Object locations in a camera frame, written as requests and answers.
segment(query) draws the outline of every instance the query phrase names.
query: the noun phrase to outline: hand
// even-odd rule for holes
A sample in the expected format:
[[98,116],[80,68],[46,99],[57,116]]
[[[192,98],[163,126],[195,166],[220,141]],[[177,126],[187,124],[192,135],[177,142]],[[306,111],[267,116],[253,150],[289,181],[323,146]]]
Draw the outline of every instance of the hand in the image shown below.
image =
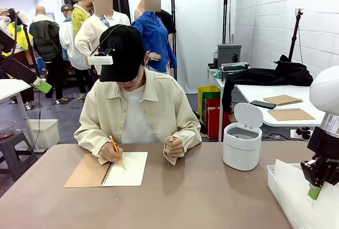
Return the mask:
[[166,142],[165,152],[172,158],[177,158],[184,152],[184,144],[177,137],[169,136]]
[[123,149],[117,145],[119,153],[115,152],[112,143],[106,143],[101,148],[100,156],[102,159],[105,159],[109,162],[116,162],[119,161],[122,157]]
[[154,60],[154,61],[161,60],[161,55],[157,54],[156,52],[151,52],[149,56],[150,56],[150,60]]

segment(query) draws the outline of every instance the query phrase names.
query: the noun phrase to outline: orange pencil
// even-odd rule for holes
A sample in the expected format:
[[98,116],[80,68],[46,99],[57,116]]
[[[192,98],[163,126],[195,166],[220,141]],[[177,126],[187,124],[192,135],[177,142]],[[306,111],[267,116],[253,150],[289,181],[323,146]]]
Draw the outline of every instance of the orange pencil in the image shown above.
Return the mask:
[[[112,144],[113,144],[113,147],[114,147],[114,149],[115,149],[115,152],[119,153],[119,150],[118,150],[118,148],[117,148],[117,146],[116,146],[116,144],[115,144],[115,142],[114,142],[114,140],[113,140],[113,137],[112,137],[111,135],[110,135],[110,138],[111,138],[111,142],[112,142]],[[123,168],[126,170],[125,165],[123,164],[123,160],[120,159],[119,161],[121,162]]]

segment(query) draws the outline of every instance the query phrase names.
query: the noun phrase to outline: smartphone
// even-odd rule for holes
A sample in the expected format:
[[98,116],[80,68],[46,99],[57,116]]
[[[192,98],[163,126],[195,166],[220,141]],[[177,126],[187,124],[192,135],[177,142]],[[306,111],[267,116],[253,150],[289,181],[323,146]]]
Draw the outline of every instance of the smartphone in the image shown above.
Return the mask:
[[252,101],[250,104],[253,104],[253,105],[259,106],[259,107],[263,107],[263,108],[267,108],[267,109],[274,109],[275,108],[274,103],[267,103],[267,102],[262,102],[262,101],[257,101],[257,100]]

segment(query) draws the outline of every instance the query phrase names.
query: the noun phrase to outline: brown table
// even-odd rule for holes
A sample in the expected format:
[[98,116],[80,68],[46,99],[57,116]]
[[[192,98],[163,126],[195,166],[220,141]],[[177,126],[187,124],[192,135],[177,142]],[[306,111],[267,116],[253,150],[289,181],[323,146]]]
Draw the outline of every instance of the brown table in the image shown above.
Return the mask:
[[63,186],[86,151],[53,146],[0,198],[0,227],[11,228],[292,228],[267,186],[268,164],[310,159],[303,142],[263,142],[259,165],[241,172],[222,161],[221,143],[203,143],[176,166],[163,145],[123,145],[148,151],[141,187]]

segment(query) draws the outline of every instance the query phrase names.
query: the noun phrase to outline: brown notebook cover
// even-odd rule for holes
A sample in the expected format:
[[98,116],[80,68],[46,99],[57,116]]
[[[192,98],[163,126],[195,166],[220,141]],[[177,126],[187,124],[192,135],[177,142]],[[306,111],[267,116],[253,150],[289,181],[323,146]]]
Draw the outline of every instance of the brown notebook cover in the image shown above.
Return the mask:
[[276,120],[313,120],[310,114],[301,109],[276,109],[268,110],[269,114],[272,115]]
[[64,188],[101,187],[101,182],[109,166],[110,163],[101,165],[97,157],[92,154],[85,154]]
[[268,103],[273,103],[277,106],[302,102],[302,99],[293,98],[289,95],[278,95],[273,96],[271,98],[264,98],[264,100]]

